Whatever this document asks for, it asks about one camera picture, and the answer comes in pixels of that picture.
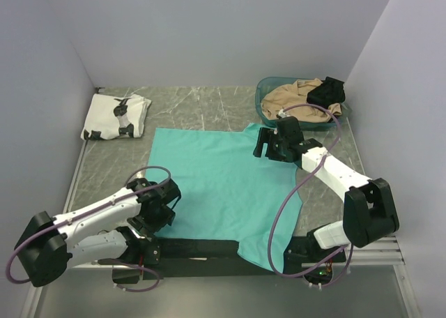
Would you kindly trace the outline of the teal t shirt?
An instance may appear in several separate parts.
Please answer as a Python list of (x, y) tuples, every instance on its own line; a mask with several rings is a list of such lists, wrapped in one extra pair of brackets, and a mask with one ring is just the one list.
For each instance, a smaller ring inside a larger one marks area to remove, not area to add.
[(182, 198), (175, 219), (157, 235), (170, 239), (232, 240), (238, 254), (267, 270), (284, 270), (302, 201), (290, 198), (275, 229), (272, 223), (296, 185), (293, 163), (256, 158), (259, 124), (242, 132), (158, 128), (146, 174), (160, 182), (171, 172)]

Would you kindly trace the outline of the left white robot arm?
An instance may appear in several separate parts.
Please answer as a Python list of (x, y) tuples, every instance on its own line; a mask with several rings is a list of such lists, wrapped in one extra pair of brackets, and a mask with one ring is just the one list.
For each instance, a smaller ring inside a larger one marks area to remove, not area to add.
[(172, 225), (181, 199), (178, 185), (134, 179), (113, 195), (82, 209), (32, 217), (15, 245), (28, 281), (42, 287), (72, 267), (112, 260), (155, 266), (160, 260), (156, 233)]

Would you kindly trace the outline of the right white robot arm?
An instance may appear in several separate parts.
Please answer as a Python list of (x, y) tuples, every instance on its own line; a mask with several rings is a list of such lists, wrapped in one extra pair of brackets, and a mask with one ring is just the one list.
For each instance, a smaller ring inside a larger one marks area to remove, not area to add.
[(342, 245), (363, 248), (399, 229), (394, 198), (384, 179), (370, 179), (335, 158), (315, 139), (305, 139), (294, 117), (261, 128), (254, 156), (296, 164), (313, 173), (344, 203), (340, 221), (313, 229), (303, 236), (303, 254), (320, 262), (330, 249)]

